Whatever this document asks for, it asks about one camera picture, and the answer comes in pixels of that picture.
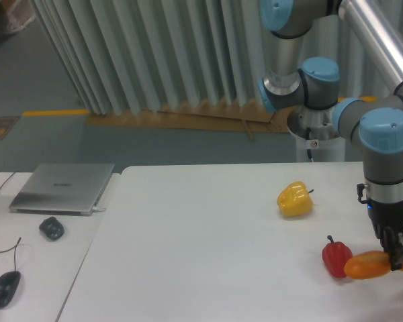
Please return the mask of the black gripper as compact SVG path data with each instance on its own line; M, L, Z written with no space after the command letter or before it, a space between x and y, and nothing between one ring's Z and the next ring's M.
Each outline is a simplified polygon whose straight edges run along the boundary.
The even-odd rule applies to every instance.
M357 197L367 205L376 238L390 258L392 271L403 267L403 189L372 182L357 185Z

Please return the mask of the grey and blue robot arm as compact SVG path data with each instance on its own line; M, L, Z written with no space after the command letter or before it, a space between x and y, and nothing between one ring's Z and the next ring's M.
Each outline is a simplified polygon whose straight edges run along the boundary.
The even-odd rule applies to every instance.
M377 1L262 1L264 26L279 39L269 74L259 81L268 111L299 105L330 113L337 134L363 157L364 182L357 187L376 238L392 270L403 268L403 37ZM302 38L315 20L337 15L354 31L391 95L367 102L338 99L339 68L327 58L297 67Z

